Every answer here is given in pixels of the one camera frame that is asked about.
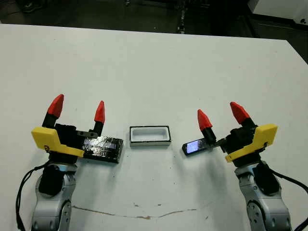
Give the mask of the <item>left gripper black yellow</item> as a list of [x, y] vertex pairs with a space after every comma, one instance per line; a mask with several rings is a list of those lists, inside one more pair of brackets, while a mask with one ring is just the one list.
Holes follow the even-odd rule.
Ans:
[[55, 124], [61, 115], [63, 102], [64, 95], [59, 94], [51, 102], [42, 127], [35, 127], [31, 134], [37, 147], [49, 153], [51, 158], [69, 163], [84, 157], [83, 146], [86, 139], [101, 136], [105, 124], [105, 106], [104, 101], [100, 101], [93, 130], [81, 131], [75, 126]]

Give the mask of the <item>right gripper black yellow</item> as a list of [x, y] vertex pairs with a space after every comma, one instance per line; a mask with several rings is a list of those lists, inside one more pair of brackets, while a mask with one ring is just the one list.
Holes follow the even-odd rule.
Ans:
[[232, 129], [229, 135], [216, 142], [217, 138], [209, 118], [201, 109], [198, 109], [199, 129], [207, 144], [220, 147], [227, 154], [225, 159], [228, 163], [242, 167], [258, 162], [260, 153], [273, 144], [278, 126], [275, 124], [256, 126], [241, 105], [230, 102], [230, 106], [234, 118], [241, 125], [240, 128]]

